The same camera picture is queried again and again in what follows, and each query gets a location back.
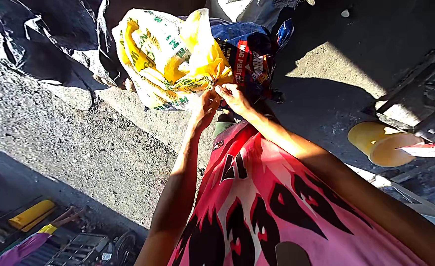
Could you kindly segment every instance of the purple fabric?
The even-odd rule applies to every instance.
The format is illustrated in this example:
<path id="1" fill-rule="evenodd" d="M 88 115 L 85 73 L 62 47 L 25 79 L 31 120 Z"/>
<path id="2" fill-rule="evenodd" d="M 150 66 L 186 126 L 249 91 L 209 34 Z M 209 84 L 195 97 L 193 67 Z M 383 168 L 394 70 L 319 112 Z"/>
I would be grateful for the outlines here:
<path id="1" fill-rule="evenodd" d="M 6 251 L 0 257 L 0 266 L 13 266 L 28 254 L 36 251 L 41 245 L 47 242 L 51 235 L 49 233 L 35 233 L 25 239 L 22 243 Z"/>

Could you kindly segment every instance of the asphalt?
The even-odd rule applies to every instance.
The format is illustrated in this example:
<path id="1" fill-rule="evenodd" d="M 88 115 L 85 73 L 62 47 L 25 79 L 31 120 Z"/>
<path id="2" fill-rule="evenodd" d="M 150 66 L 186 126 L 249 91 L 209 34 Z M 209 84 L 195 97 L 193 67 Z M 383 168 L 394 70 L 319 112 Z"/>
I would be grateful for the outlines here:
<path id="1" fill-rule="evenodd" d="M 340 15 L 344 9 L 349 18 Z M 272 82 L 287 102 L 270 103 L 279 120 L 365 173 L 398 174 L 374 166 L 347 141 L 347 132 L 374 120 L 362 111 L 379 104 L 435 49 L 435 1 L 319 0 L 285 9 L 280 21 L 288 17 L 295 32 L 277 56 Z M 92 205 L 90 215 L 98 220 L 146 233 L 188 118 L 185 112 L 144 112 L 136 94 L 116 88 L 40 87 L 0 64 L 0 172 L 12 192 L 4 202 L 44 194 Z M 200 169 L 211 143 L 208 129 Z"/>
<path id="2" fill-rule="evenodd" d="M 44 195 L 146 234 L 175 158 L 101 100 L 74 109 L 0 64 L 0 205 Z"/>

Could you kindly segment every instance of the wheel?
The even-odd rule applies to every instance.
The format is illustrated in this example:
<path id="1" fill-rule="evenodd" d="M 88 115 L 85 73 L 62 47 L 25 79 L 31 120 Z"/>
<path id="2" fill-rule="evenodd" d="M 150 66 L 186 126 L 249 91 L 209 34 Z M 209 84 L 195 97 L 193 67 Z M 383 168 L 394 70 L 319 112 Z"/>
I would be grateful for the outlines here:
<path id="1" fill-rule="evenodd" d="M 137 233 L 132 230 L 125 232 L 116 242 L 114 248 L 114 257 L 118 266 L 123 265 L 129 253 L 134 250 L 135 243 L 137 242 Z"/>

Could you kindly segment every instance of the blue plastic bag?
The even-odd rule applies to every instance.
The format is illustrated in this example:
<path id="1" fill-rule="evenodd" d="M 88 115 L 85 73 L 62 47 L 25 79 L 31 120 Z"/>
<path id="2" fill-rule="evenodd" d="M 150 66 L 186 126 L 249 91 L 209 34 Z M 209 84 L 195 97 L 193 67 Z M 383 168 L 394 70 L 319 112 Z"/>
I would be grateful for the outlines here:
<path id="1" fill-rule="evenodd" d="M 265 27 L 253 22 L 228 22 L 215 18 L 210 22 L 212 35 L 232 67 L 234 83 L 242 85 L 247 97 L 283 103 L 283 93 L 273 90 L 271 81 L 275 55 L 285 47 L 293 33 L 291 19 L 281 25 L 274 37 Z"/>

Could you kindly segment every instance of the yellow plastic container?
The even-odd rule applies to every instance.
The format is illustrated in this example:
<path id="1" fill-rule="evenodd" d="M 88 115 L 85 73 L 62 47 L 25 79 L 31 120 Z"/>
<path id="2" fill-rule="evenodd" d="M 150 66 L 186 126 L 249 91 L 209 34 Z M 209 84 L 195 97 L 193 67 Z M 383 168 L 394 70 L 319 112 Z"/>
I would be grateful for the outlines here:
<path id="1" fill-rule="evenodd" d="M 55 208 L 55 204 L 49 200 L 43 200 L 33 205 L 23 213 L 9 220 L 9 224 L 14 228 L 27 232 L 37 223 L 47 217 Z"/>
<path id="2" fill-rule="evenodd" d="M 400 132 L 375 122 L 362 122 L 355 125 L 347 135 L 349 141 L 368 156 L 378 166 L 395 167 L 409 163 L 411 156 L 397 148 L 423 142 L 410 133 Z"/>

